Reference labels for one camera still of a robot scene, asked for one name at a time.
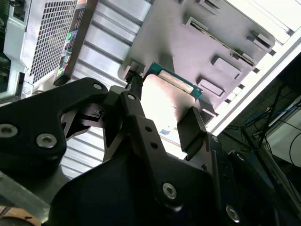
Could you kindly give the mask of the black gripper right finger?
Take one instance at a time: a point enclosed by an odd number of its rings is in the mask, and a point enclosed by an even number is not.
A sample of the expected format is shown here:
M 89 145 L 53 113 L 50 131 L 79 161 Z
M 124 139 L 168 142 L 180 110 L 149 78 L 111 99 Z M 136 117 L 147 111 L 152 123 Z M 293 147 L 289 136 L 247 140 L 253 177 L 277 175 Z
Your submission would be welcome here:
M 291 215 L 280 197 L 249 160 L 237 151 L 226 154 L 208 133 L 197 108 L 177 124 L 186 160 L 207 177 L 198 179 L 205 200 L 198 211 L 205 226 L 289 226 Z

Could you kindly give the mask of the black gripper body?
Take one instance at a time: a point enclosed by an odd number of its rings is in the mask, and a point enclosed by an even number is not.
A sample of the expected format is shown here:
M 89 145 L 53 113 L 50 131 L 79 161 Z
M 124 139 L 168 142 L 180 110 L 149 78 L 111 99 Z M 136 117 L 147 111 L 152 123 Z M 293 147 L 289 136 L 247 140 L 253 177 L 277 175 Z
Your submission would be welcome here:
M 176 198 L 154 196 L 142 160 L 124 153 L 71 180 L 52 201 L 48 226 L 220 226 L 209 175 L 191 163 L 168 156 L 160 175 Z

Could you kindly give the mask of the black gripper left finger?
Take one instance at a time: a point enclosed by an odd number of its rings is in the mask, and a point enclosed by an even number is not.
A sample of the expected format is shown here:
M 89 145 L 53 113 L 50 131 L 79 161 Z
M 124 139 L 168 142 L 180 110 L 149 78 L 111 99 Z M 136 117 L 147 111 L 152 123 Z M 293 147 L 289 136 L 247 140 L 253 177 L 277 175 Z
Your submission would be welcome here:
M 168 155 L 139 98 L 127 90 L 108 90 L 91 78 L 0 109 L 0 170 L 40 194 L 53 184 L 67 140 L 89 127 L 104 130 L 104 163 L 134 153 L 146 167 L 156 200 L 164 203 L 163 196 L 176 198 L 176 192 L 163 188 L 172 178 L 159 173 Z

